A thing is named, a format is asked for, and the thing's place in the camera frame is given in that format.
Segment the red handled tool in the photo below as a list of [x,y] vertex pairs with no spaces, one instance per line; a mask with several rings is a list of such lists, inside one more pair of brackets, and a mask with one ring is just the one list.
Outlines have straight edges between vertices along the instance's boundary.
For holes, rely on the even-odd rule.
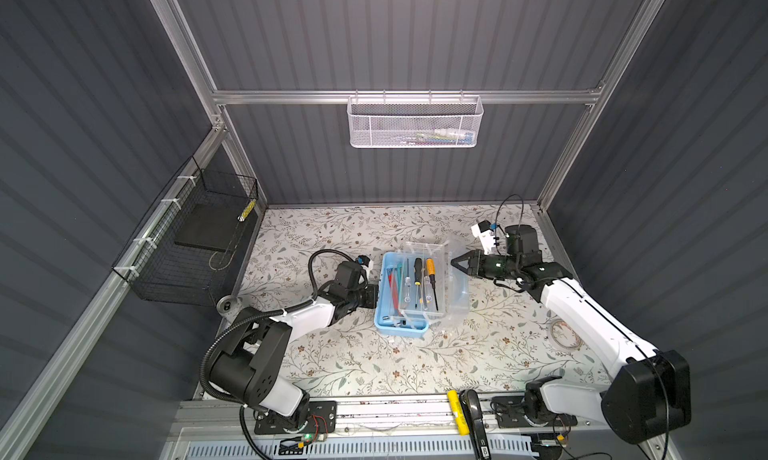
[[390,283],[390,292],[391,292],[392,309],[393,309],[392,316],[395,317],[399,315],[399,291],[397,286],[397,274],[395,269],[392,269],[389,273],[389,283]]

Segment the clear handled screwdriver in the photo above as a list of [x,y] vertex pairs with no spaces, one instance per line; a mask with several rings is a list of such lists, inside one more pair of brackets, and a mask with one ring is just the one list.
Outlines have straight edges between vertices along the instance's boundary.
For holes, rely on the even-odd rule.
[[410,260],[409,259],[405,261],[402,273],[403,273],[402,301],[400,303],[400,307],[401,307],[401,310],[404,311],[405,309],[408,308],[410,303],[411,279],[410,279]]

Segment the teal utility knife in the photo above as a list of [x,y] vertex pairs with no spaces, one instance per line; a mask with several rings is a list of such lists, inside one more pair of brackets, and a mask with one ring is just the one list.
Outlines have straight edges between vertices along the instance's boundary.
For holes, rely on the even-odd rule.
[[401,266],[401,265],[398,265],[398,266],[397,266],[397,267],[395,267],[394,269],[396,270],[396,274],[397,274],[397,286],[398,286],[398,291],[399,291],[399,315],[400,315],[400,314],[401,314],[401,309],[400,309],[400,300],[401,300],[401,295],[402,295],[402,287],[401,287],[401,284],[402,284],[402,281],[403,281],[403,276],[402,276],[402,266]]

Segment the blue clear plastic tool box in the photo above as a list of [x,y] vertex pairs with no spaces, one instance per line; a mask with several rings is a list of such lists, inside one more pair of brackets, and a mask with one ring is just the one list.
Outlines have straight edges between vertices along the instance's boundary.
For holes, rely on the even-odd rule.
[[463,322],[470,311],[469,277],[451,265],[467,251],[458,238],[406,242],[382,258],[374,325],[381,334],[421,338],[430,328]]

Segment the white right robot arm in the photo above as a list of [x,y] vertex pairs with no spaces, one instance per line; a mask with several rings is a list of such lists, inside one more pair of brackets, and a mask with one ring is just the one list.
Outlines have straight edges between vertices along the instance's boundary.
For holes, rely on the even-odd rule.
[[613,317],[565,267],[546,262],[536,230],[504,231],[505,254],[497,249],[496,225],[471,229],[481,246],[452,259],[460,272],[526,293],[555,313],[593,351],[609,377],[607,385],[578,385],[559,376],[527,384],[522,408],[533,425],[571,415],[608,425],[637,445],[688,425],[692,420],[690,366],[674,350],[663,352]]

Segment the orange handled screwdriver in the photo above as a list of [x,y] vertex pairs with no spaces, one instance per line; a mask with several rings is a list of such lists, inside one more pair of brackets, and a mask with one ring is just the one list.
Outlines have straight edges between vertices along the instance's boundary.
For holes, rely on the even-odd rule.
[[437,304],[436,267],[432,258],[428,258],[426,260],[426,276],[428,277],[429,283],[431,285],[435,310],[438,311],[439,307]]

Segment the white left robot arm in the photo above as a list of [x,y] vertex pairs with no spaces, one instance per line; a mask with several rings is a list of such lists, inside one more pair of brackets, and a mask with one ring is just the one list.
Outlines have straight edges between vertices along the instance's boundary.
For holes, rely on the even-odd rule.
[[359,309],[373,309],[370,257],[321,249],[308,260],[312,287],[302,303],[268,312],[245,307],[206,350],[199,383],[209,396],[283,418],[305,421],[310,395],[280,376],[290,343],[330,327]]

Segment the yellow black handled screwdriver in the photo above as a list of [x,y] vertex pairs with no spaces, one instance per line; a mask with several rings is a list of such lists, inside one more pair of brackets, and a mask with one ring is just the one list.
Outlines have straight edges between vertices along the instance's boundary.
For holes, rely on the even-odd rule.
[[422,258],[416,258],[414,261],[414,284],[417,289],[417,305],[420,310],[424,310],[422,281],[424,276],[424,264]]

